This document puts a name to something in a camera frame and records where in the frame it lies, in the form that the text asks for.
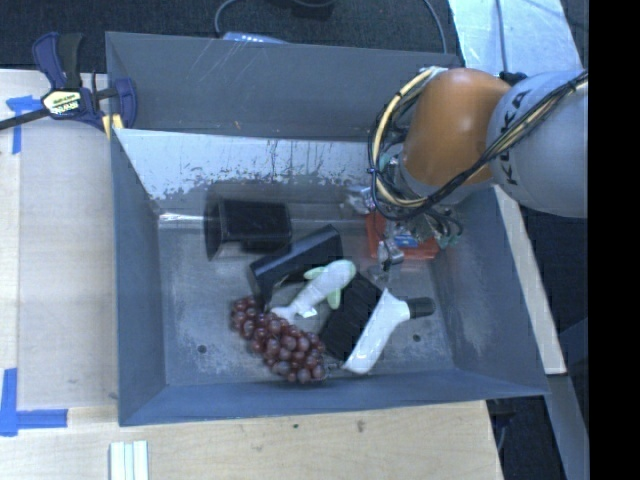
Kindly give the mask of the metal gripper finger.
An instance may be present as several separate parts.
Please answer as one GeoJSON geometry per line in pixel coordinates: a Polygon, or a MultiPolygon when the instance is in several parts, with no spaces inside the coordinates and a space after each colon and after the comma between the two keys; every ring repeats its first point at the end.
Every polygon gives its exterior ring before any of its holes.
{"type": "Polygon", "coordinates": [[[368,215],[375,210],[371,188],[351,186],[345,191],[345,205],[357,215],[368,215]]]}
{"type": "Polygon", "coordinates": [[[394,241],[380,241],[377,248],[377,279],[385,284],[399,279],[404,253],[394,241]]]}

